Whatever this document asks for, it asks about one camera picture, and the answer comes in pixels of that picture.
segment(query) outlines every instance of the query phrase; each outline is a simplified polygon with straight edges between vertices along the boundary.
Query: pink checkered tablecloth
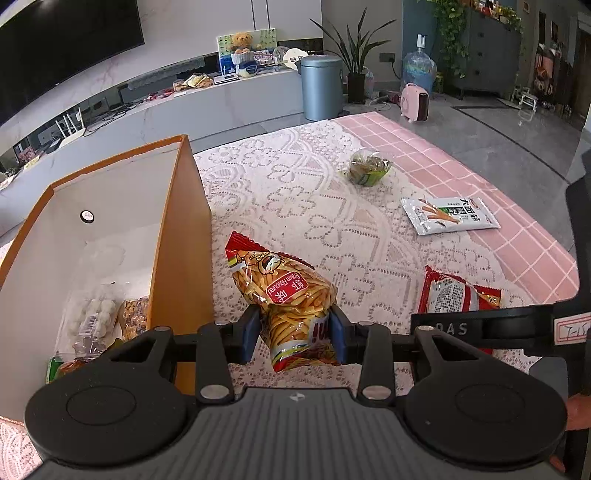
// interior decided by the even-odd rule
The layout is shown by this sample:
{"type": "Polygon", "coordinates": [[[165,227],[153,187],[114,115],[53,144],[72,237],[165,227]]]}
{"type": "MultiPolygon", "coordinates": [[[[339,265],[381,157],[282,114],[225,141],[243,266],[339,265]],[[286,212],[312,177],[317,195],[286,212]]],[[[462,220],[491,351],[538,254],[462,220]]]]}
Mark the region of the pink checkered tablecloth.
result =
{"type": "Polygon", "coordinates": [[[579,277],[574,259],[494,185],[377,112],[335,121],[364,146],[393,152],[395,165],[433,197],[481,197],[501,228],[471,231],[470,236],[495,254],[507,280],[523,288],[535,302],[554,303],[577,293],[579,277]]]}

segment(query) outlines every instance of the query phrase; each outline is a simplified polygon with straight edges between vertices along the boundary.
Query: plant pot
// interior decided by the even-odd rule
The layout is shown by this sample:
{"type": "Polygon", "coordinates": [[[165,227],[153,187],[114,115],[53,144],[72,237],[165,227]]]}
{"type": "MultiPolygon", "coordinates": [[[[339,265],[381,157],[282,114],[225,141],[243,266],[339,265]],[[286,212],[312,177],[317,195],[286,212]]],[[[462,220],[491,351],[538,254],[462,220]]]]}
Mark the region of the plant pot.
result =
{"type": "Polygon", "coordinates": [[[365,103],[365,75],[349,73],[347,75],[347,92],[349,103],[365,103]]]}

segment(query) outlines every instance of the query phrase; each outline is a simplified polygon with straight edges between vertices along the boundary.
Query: shrimp chips bag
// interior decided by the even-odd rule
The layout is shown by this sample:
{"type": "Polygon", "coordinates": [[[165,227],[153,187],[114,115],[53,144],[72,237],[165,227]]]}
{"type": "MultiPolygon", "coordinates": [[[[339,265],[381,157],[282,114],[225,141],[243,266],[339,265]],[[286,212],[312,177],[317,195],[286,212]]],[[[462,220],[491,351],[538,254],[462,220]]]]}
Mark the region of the shrimp chips bag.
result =
{"type": "Polygon", "coordinates": [[[237,232],[228,240],[226,256],[238,290],[263,311],[261,338],[275,372],[336,365],[329,338],[329,308],[337,293],[332,283],[303,260],[269,252],[237,232]]]}

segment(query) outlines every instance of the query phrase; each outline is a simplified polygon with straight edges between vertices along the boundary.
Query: food container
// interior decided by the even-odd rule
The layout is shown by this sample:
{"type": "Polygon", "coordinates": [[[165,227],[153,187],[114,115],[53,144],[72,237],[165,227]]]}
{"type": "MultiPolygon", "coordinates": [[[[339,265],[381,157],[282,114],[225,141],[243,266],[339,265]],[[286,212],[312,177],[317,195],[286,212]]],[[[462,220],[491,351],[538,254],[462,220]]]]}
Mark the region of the food container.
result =
{"type": "Polygon", "coordinates": [[[73,292],[110,283],[150,296],[147,328],[212,321],[211,212],[186,135],[75,172],[33,207],[0,265],[0,416],[22,420],[43,386],[73,292]]]}
{"type": "Polygon", "coordinates": [[[255,59],[255,53],[253,51],[247,51],[244,53],[232,53],[232,63],[234,65],[240,65],[245,61],[253,61],[255,59]]]}

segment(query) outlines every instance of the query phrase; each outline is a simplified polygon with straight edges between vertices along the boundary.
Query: snack bag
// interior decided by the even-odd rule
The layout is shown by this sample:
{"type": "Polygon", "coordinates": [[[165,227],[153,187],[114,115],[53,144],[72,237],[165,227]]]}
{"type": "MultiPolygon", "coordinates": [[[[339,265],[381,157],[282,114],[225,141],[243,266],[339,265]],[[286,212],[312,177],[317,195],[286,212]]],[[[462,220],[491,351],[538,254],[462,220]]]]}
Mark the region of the snack bag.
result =
{"type": "Polygon", "coordinates": [[[226,256],[246,301],[264,313],[261,338],[275,372],[302,365],[336,365],[329,338],[329,308],[337,289],[308,263],[269,252],[232,232],[226,256]]]}
{"type": "Polygon", "coordinates": [[[499,222],[480,198],[453,197],[400,200],[419,235],[500,228],[499,222]]]}
{"type": "Polygon", "coordinates": [[[472,312],[501,307],[498,288],[471,285],[462,277],[436,272],[428,265],[425,270],[418,313],[472,312]]]}
{"type": "Polygon", "coordinates": [[[373,187],[389,172],[391,166],[392,162],[386,153],[362,148],[351,155],[347,176],[357,185],[373,187]]]}

